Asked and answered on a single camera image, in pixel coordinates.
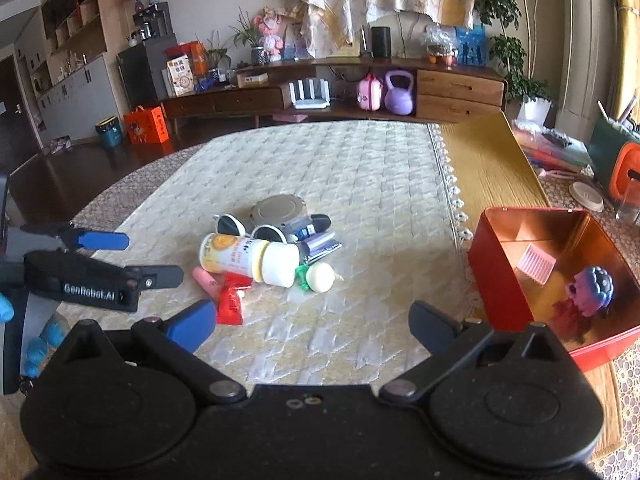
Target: purple kettlebell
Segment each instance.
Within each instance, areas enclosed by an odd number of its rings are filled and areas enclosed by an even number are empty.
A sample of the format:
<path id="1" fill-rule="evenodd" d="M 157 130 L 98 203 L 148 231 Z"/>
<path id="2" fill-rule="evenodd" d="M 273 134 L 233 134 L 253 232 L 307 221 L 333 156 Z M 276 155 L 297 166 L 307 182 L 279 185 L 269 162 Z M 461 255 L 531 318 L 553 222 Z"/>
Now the purple kettlebell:
<path id="1" fill-rule="evenodd" d="M 393 86 L 391 76 L 399 75 L 409 80 L 409 88 L 398 88 Z M 414 98 L 412 91 L 414 90 L 414 75 L 406 70 L 390 70 L 385 75 L 386 96 L 385 107 L 391 113 L 396 115 L 409 115 L 414 111 Z"/>

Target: pink tube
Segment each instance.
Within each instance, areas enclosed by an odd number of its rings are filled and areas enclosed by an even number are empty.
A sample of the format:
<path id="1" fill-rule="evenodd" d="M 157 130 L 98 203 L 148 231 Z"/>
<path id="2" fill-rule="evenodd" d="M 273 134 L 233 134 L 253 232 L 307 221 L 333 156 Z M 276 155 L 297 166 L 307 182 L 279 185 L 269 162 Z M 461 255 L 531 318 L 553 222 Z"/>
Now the pink tube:
<path id="1" fill-rule="evenodd" d="M 196 283 L 209 295 L 212 300 L 218 300 L 222 284 L 219 283 L 211 274 L 202 267 L 196 267 L 191 273 Z"/>

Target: black speaker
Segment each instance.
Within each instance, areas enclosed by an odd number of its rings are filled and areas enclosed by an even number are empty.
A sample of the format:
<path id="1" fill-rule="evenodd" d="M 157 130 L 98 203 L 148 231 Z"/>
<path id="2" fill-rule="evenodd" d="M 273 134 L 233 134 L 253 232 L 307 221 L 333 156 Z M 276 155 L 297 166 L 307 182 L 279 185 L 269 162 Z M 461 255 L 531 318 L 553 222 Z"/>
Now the black speaker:
<path id="1" fill-rule="evenodd" d="M 371 54 L 373 57 L 391 57 L 391 29 L 371 27 Z"/>

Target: pink teddy bear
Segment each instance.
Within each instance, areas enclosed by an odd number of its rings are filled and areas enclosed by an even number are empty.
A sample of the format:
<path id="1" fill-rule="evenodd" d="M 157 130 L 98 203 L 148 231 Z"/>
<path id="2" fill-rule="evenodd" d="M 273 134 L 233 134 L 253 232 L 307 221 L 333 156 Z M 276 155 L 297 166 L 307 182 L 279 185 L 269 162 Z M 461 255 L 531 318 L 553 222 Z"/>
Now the pink teddy bear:
<path id="1" fill-rule="evenodd" d="M 282 17 L 273 9 L 264 7 L 262 14 L 254 18 L 254 25 L 262 35 L 260 44 L 269 54 L 270 61 L 280 61 L 280 50 L 284 47 L 282 38 L 278 35 Z"/>

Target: white flower pot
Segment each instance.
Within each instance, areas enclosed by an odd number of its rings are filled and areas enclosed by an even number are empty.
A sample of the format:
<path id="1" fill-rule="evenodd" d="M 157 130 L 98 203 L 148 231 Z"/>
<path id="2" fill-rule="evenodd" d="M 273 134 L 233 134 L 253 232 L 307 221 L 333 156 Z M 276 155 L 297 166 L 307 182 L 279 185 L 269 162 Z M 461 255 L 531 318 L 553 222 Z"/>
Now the white flower pot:
<path id="1" fill-rule="evenodd" d="M 546 116 L 551 110 L 551 101 L 541 99 L 537 97 L 533 101 L 523 103 L 520 107 L 520 113 L 518 114 L 519 121 L 533 121 L 536 124 L 543 126 L 546 121 Z"/>

